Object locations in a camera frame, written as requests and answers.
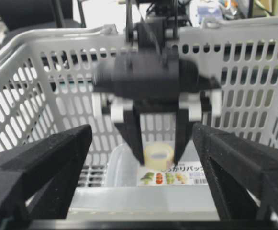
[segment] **wire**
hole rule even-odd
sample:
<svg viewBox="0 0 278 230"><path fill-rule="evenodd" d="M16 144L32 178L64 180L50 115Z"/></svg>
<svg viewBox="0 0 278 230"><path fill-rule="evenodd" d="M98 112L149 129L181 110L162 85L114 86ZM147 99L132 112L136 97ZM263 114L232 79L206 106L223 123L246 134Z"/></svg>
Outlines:
<svg viewBox="0 0 278 230"><path fill-rule="evenodd" d="M156 52L161 55L161 50L160 50L160 45L158 43L158 40L156 38L156 35L154 34L153 30L149 27L149 25L144 21L143 19L143 16L141 14L141 11L139 9L139 4L137 2L137 0L135 0L135 3L136 3L136 6L137 6L137 9L139 11L139 14L140 14L140 17L141 17L141 22L142 22L142 25L144 27L144 29L146 30L147 32L147 35L150 37L150 39L152 40L152 42L154 43L155 47L156 47Z"/></svg>
<svg viewBox="0 0 278 230"><path fill-rule="evenodd" d="M269 10L267 10L265 7L263 7L263 5L262 5L261 2L255 1L255 5L256 5L257 7L259 7L260 9L264 10L265 12L267 12L270 16L274 16L274 14L273 14L271 11L269 11Z"/></svg>

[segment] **tape roll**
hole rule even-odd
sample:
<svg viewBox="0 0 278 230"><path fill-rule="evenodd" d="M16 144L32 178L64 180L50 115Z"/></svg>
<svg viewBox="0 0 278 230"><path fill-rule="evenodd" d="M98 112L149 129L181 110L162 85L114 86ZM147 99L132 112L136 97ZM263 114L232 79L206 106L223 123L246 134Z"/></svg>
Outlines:
<svg viewBox="0 0 278 230"><path fill-rule="evenodd" d="M144 149L143 156L146 167L165 170L173 165L174 150L167 143L155 142Z"/></svg>

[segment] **office chair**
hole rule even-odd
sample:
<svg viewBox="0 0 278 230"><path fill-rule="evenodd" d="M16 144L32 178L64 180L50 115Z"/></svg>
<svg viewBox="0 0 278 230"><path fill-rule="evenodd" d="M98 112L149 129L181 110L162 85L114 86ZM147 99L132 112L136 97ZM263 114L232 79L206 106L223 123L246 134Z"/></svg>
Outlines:
<svg viewBox="0 0 278 230"><path fill-rule="evenodd" d="M72 0L60 0L60 3L65 28L85 26L83 14L80 14L83 23L73 20ZM50 0L0 0L0 17L8 28L1 47L22 32L57 28Z"/></svg>

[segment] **white plastic basket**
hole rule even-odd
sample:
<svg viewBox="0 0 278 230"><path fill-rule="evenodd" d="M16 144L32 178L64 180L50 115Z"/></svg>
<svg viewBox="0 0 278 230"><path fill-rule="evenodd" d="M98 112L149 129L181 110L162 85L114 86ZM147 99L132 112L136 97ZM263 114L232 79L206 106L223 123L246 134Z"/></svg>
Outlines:
<svg viewBox="0 0 278 230"><path fill-rule="evenodd" d="M0 51L0 151L89 123L93 142L79 185L101 186L123 140L109 116L93 118L88 80L98 62L137 50L110 31L35 30ZM179 35L167 46L222 83L222 116L204 114L203 122L278 148L278 18L205 21ZM141 125L144 141L174 140L173 115L143 115Z"/></svg>

